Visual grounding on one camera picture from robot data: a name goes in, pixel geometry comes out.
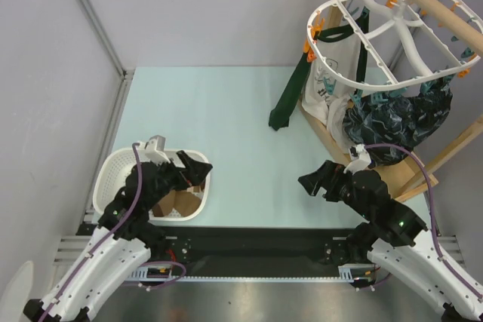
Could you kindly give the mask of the brown socks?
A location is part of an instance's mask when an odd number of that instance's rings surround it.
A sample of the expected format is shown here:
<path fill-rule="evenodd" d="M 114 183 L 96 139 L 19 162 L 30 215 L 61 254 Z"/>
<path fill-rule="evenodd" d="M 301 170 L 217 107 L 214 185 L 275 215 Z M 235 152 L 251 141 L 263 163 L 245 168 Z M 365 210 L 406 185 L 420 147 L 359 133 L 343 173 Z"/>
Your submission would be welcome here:
<path fill-rule="evenodd" d="M 186 190 L 172 190 L 152 208 L 153 216 L 193 216 L 202 207 L 204 191 L 204 182 L 200 186 L 192 186 Z"/>

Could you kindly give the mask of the white round clip hanger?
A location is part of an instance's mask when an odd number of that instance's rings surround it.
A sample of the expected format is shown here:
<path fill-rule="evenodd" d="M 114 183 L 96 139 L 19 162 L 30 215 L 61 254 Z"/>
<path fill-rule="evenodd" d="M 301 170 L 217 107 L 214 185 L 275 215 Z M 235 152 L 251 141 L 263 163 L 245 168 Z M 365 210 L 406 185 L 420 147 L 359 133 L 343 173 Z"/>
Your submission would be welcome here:
<path fill-rule="evenodd" d="M 438 0 L 466 23 L 458 0 Z M 482 21 L 482 18 L 469 10 Z M 329 93 L 403 90 L 447 75 L 464 77 L 475 52 L 411 0 L 329 0 L 306 24 L 317 58 L 309 82 Z"/>

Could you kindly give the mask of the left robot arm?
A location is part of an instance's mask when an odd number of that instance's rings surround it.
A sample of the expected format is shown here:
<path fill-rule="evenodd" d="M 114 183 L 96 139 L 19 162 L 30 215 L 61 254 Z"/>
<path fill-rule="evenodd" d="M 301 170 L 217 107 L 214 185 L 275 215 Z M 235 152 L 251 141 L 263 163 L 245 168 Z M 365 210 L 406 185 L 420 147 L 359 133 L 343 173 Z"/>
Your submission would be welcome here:
<path fill-rule="evenodd" d="M 165 232 L 149 221 L 151 209 L 170 192 L 207 182 L 212 165 L 197 152 L 150 151 L 145 144 L 113 152 L 97 177 L 93 203 L 100 214 L 86 247 L 41 299 L 30 299 L 30 321 L 92 321 L 106 300 L 144 263 L 172 260 Z"/>

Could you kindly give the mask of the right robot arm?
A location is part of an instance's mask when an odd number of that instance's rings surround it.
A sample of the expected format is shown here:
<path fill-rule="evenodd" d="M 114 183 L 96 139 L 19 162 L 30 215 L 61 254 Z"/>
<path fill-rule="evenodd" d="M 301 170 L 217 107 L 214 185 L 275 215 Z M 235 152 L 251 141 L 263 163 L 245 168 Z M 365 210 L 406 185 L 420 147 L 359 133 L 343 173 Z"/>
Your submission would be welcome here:
<path fill-rule="evenodd" d="M 348 238 L 356 262 L 381 266 L 431 305 L 443 321 L 480 321 L 482 285 L 432 239 L 426 223 L 394 200 L 375 170 L 351 173 L 326 161 L 299 183 L 311 195 L 343 202 L 364 218 Z"/>

